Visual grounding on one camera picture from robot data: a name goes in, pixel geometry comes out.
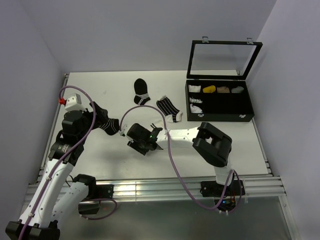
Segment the black sock with white stripes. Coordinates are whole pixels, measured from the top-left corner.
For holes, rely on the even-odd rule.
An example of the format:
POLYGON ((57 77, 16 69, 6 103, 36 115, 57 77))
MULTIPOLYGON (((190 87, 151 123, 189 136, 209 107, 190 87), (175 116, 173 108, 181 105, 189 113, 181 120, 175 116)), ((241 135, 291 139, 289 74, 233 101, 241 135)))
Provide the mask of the black sock with white stripes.
POLYGON ((117 118, 109 118, 107 123, 102 124, 100 127, 109 136, 113 136, 120 131, 120 122, 117 118))

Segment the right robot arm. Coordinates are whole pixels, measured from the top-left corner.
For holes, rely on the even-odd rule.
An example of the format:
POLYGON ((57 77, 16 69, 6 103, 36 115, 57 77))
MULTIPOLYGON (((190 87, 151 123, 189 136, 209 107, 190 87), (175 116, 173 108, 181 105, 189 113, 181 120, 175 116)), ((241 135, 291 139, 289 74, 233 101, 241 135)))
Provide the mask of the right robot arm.
POLYGON ((149 151, 161 151, 172 148, 193 148, 211 166, 216 176, 216 189, 222 195, 229 194, 233 188, 234 174, 229 163, 232 139, 208 122, 199 127, 166 130, 153 127, 148 130, 135 123, 125 126, 124 135, 129 139, 128 146, 142 155, 149 151))

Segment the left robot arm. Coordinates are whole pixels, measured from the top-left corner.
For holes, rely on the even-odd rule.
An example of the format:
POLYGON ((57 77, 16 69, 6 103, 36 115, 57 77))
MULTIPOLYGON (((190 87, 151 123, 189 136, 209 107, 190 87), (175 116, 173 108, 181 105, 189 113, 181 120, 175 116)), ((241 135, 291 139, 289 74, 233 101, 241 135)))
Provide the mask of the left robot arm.
POLYGON ((92 111, 78 103, 65 104, 62 130, 50 149, 40 184, 18 221, 10 221, 5 229, 11 240, 57 240, 66 218, 83 200, 98 195, 96 179, 78 174, 62 198, 59 194, 80 155, 89 130, 109 122, 108 111, 95 102, 92 111))

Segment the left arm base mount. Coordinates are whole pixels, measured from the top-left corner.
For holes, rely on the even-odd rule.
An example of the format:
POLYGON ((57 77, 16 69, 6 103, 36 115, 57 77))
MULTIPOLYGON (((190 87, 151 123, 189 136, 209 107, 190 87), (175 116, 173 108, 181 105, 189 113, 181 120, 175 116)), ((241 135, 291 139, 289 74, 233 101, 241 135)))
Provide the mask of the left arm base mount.
POLYGON ((97 214, 102 203, 94 199, 112 199, 113 193, 113 184, 98 184, 92 193, 78 204, 79 214, 85 216, 97 214))

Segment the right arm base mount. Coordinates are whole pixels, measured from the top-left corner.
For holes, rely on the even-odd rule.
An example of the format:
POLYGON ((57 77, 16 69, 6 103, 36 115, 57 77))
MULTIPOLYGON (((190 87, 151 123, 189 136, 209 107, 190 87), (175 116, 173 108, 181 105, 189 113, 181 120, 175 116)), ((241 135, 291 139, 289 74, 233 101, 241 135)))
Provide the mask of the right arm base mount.
MULTIPOLYGON (((213 197, 214 203, 217 205, 224 186, 217 184, 216 181, 202 181, 200 186, 201 195, 204 198, 213 197)), ((218 206, 218 210, 223 212, 233 210, 237 205, 236 197, 244 196, 245 194, 243 181, 232 180, 231 184, 226 187, 223 200, 218 206)))

